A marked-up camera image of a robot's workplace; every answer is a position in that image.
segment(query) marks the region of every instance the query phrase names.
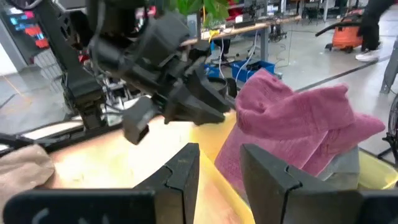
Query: towel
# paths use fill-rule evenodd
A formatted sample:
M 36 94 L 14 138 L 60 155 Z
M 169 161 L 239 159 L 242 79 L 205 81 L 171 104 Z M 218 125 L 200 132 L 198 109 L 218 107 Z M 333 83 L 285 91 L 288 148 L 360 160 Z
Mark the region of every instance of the towel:
M 376 118 L 356 114 L 347 91 L 337 85 L 294 93 L 259 70 L 236 98 L 237 122 L 216 158 L 217 168 L 243 193 L 239 150 L 251 143 L 317 176 L 336 155 L 385 128 Z
M 1 214 L 12 196 L 44 184 L 54 170 L 51 158 L 38 145 L 23 147 L 0 158 Z

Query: wall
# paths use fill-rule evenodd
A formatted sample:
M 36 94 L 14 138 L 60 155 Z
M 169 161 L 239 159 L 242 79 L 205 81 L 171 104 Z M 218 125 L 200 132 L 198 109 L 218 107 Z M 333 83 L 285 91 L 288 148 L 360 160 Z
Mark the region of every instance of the wall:
M 0 44 L 0 76 L 16 72 L 17 69 L 15 68 L 14 64 L 11 62 L 11 59 L 8 57 L 6 51 Z

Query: person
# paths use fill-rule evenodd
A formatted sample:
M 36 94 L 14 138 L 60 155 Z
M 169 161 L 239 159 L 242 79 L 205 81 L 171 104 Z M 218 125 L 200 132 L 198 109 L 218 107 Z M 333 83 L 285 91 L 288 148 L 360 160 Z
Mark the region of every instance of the person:
M 358 36 L 363 37 L 363 48 L 366 49 L 362 54 L 355 58 L 361 62 L 373 62 L 379 60 L 379 21 L 396 0 L 369 0 L 366 6 Z

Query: concrete floor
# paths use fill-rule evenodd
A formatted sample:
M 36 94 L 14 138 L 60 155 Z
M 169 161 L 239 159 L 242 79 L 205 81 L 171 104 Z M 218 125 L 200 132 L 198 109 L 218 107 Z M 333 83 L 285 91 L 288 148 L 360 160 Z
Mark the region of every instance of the concrete floor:
M 283 73 L 283 81 L 294 90 L 347 84 L 353 108 L 377 116 L 387 125 L 394 93 L 383 95 L 379 91 L 388 56 L 398 35 L 398 7 L 388 11 L 380 22 L 383 60 L 339 78 L 334 77 L 364 63 L 354 58 L 358 49 L 352 54 L 324 49 L 331 41 L 333 31 L 315 37 L 316 32 L 334 22 L 318 21 L 318 25 L 316 22 L 308 25 L 307 21 L 303 21 L 284 26 L 288 36 L 279 43 L 270 43 L 269 61 L 277 62 L 276 71 Z M 251 40 L 233 44 L 230 55 L 240 53 L 245 57 L 246 49 L 251 44 Z M 52 81 L 59 69 L 52 62 L 41 67 L 43 69 L 33 72 L 0 77 L 0 130 L 3 133 L 19 133 L 64 118 L 67 109 L 63 105 L 62 91 L 59 84 Z M 225 68 L 223 71 L 227 77 L 231 76 L 230 69 Z M 398 84 L 392 90 L 398 92 Z M 377 154 L 389 147 L 382 141 L 384 136 L 385 133 L 373 136 L 360 146 Z

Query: green plant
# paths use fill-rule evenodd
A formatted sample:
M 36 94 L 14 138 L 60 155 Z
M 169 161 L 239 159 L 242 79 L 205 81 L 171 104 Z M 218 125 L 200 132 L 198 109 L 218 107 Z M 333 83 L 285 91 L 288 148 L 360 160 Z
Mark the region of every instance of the green plant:
M 205 27 L 211 21 L 223 21 L 229 16 L 228 0 L 171 0 L 170 2 L 170 9 L 178 9 L 184 16 L 198 12 L 203 6 L 206 10 Z

